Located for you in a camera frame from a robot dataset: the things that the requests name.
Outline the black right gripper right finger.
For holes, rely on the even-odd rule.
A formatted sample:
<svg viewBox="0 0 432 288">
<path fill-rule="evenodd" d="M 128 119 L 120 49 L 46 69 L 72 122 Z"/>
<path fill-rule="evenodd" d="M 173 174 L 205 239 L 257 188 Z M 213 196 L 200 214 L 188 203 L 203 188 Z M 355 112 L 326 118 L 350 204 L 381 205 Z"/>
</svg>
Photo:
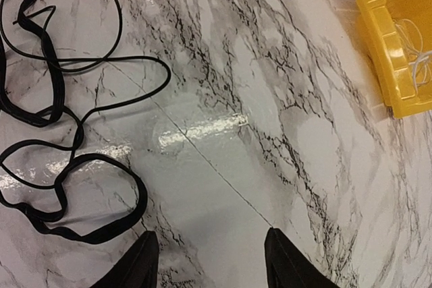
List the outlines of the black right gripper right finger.
<svg viewBox="0 0 432 288">
<path fill-rule="evenodd" d="M 338 288 L 308 261 L 280 229 L 268 230 L 264 247 L 268 287 Z"/>
</svg>

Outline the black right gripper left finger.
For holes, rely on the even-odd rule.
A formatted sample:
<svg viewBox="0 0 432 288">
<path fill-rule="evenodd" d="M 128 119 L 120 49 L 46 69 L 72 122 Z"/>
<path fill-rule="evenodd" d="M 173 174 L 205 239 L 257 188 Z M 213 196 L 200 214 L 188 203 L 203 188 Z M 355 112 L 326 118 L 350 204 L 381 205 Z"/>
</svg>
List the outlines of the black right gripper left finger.
<svg viewBox="0 0 432 288">
<path fill-rule="evenodd" d="M 159 242 L 154 231 L 145 231 L 114 267 L 91 288 L 143 288 L 157 286 Z"/>
</svg>

